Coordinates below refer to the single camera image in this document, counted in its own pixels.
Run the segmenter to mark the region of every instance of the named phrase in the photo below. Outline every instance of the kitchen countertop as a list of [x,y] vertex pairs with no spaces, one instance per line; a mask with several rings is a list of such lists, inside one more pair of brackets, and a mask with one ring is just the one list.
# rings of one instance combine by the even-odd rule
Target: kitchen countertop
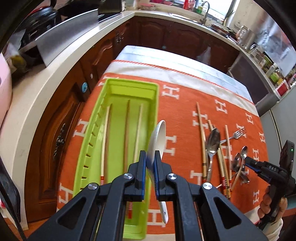
[[47,68],[34,67],[13,88],[13,98],[0,132],[0,155],[21,196],[21,225],[28,228],[24,206],[25,170],[31,142],[51,96],[74,64],[102,37],[133,16],[160,18],[182,23],[215,36],[250,58],[238,45],[215,31],[161,11],[124,11],[100,23],[65,48]]

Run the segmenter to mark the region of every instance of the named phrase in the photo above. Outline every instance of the chopstick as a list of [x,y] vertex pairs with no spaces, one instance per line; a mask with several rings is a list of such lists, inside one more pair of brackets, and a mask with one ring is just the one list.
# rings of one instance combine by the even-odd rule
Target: chopstick
[[[210,131],[212,131],[213,130],[213,125],[212,125],[211,120],[208,120],[208,123],[209,123]],[[220,167],[220,173],[221,173],[222,192],[223,192],[224,196],[227,196],[226,182],[225,182],[225,172],[224,172],[223,159],[222,159],[223,155],[221,154],[221,148],[218,148],[217,155],[218,155],[218,161],[219,161],[219,167]]]
[[225,174],[225,180],[226,180],[226,191],[227,191],[227,197],[229,198],[230,196],[230,190],[229,190],[229,177],[228,177],[228,169],[227,169],[227,165],[226,165],[226,161],[224,158],[224,154],[223,154],[223,149],[222,149],[222,145],[220,144],[220,155],[221,155],[221,159],[222,159],[222,164],[223,164],[223,168],[224,168],[224,174]]
[[[135,151],[134,151],[134,155],[133,155],[133,163],[137,162],[138,156],[139,156],[138,149],[139,149],[142,113],[143,113],[143,104],[140,105],[139,119],[138,119],[137,133],[136,133]],[[133,215],[133,202],[129,202],[128,203],[128,218],[131,219],[132,215]]]
[[128,171],[128,133],[129,133],[130,104],[131,104],[131,101],[128,100],[128,104],[126,107],[126,127],[125,127],[125,133],[124,133],[123,173],[126,173]]
[[105,126],[104,126],[104,135],[103,135],[103,144],[102,144],[102,153],[101,153],[101,178],[100,178],[100,185],[105,184],[106,177],[106,160],[108,159],[108,145],[109,145],[109,127],[110,127],[110,113],[111,107],[107,107],[106,110],[106,117],[105,117]]
[[202,125],[202,116],[200,114],[200,105],[196,102],[196,108],[198,113],[198,121],[200,123],[200,137],[202,143],[202,181],[205,182],[207,179],[207,160],[206,160],[206,153],[205,153],[205,131]]
[[140,129],[141,129],[141,122],[142,122],[142,113],[143,113],[143,104],[140,105],[137,134],[136,134],[136,143],[135,143],[135,152],[133,155],[133,163],[137,162],[139,159],[138,149],[139,149],[139,138],[140,138]]
[[228,166],[229,166],[229,199],[231,198],[231,181],[232,181],[232,172],[231,172],[231,159],[230,159],[230,142],[229,142],[229,133],[228,133],[228,126],[225,125],[225,136],[227,142],[227,150],[228,150]]
[[232,187],[231,187],[231,191],[234,189],[234,186],[235,186],[235,184],[237,183],[237,180],[239,179],[240,173],[242,172],[242,167],[243,167],[243,165],[244,165],[244,160],[242,159],[241,165],[240,165],[240,167],[239,167],[239,171],[237,172],[237,175],[236,175],[236,177],[235,177],[235,179],[234,179],[234,182],[233,182],[233,185],[232,185]]

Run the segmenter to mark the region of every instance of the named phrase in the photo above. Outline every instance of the black handle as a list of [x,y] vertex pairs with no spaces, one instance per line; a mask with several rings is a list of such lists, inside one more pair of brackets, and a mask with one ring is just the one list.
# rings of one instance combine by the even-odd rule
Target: black handle
[[279,202],[285,194],[284,187],[276,187],[275,185],[270,185],[269,195],[272,199],[270,204],[270,212],[260,219],[258,228],[263,230],[268,223],[275,221],[277,213],[279,212]]

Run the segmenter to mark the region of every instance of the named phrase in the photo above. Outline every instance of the metal spoon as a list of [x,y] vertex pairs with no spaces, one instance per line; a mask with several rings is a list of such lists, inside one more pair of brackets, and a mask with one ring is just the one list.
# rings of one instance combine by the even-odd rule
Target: metal spoon
[[247,157],[247,153],[248,153],[248,147],[244,146],[241,150],[241,158],[243,162],[244,162],[244,159]]
[[232,162],[232,170],[234,170],[235,172],[237,172],[235,169],[237,167],[239,167],[239,160],[240,160],[240,153],[238,152],[236,155],[235,155],[235,158]]
[[217,153],[217,150],[220,145],[220,131],[217,128],[214,128],[207,140],[207,154],[210,158],[209,169],[207,171],[207,182],[211,181],[212,177],[212,165],[213,165],[213,156]]
[[235,184],[237,183],[237,180],[239,179],[239,176],[240,176],[240,174],[241,174],[242,167],[243,167],[243,165],[244,165],[244,159],[247,157],[247,152],[248,152],[248,147],[247,147],[247,146],[244,146],[244,147],[242,148],[242,150],[241,150],[241,153],[240,153],[241,158],[242,158],[242,162],[241,162],[241,165],[240,165],[239,171],[237,172],[237,175],[236,175],[236,177],[235,177],[235,180],[234,180],[234,182],[233,182],[233,184],[232,184],[232,187],[231,187],[231,190],[232,190],[232,191],[233,191],[233,188],[234,188]]
[[249,183],[250,182],[250,180],[249,180],[248,176],[245,174],[245,172],[241,171],[239,176],[242,179],[242,183]]

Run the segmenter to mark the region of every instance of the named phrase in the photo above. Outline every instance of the cabinet door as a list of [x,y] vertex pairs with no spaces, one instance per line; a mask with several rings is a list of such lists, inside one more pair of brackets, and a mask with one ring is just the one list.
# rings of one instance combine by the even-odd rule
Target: cabinet door
[[208,34],[193,27],[173,23],[164,45],[166,51],[196,59],[207,48]]
[[113,61],[113,38],[115,32],[108,33],[91,47],[80,59],[84,76],[92,91],[109,64]]
[[211,37],[211,61],[210,66],[227,73],[228,68],[232,66],[239,55],[239,51],[224,41]]
[[127,20],[115,29],[114,59],[126,45],[133,45],[131,20]]
[[25,175],[27,221],[52,216],[57,210],[58,179],[74,128],[90,91],[78,62],[51,97],[32,140]]
[[162,49],[169,21],[146,17],[134,18],[135,44],[137,46]]

